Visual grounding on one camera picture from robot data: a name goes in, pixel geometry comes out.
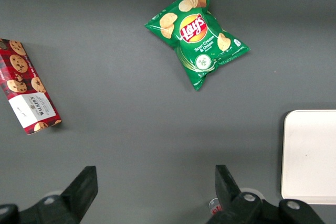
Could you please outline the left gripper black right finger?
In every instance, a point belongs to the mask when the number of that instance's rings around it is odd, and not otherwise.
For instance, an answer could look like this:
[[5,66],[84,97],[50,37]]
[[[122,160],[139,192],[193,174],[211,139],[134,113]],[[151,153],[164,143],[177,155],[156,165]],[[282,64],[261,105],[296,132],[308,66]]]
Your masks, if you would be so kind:
[[208,223],[324,223],[307,203],[283,199],[277,206],[252,192],[242,192],[227,166],[215,166],[215,191],[221,210]]

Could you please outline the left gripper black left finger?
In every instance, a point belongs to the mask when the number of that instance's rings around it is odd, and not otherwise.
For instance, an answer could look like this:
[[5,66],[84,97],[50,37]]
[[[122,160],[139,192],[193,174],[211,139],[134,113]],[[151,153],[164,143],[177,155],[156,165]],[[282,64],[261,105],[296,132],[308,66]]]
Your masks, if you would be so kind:
[[23,211],[2,204],[1,223],[80,223],[97,194],[97,169],[86,166],[60,195],[46,196]]

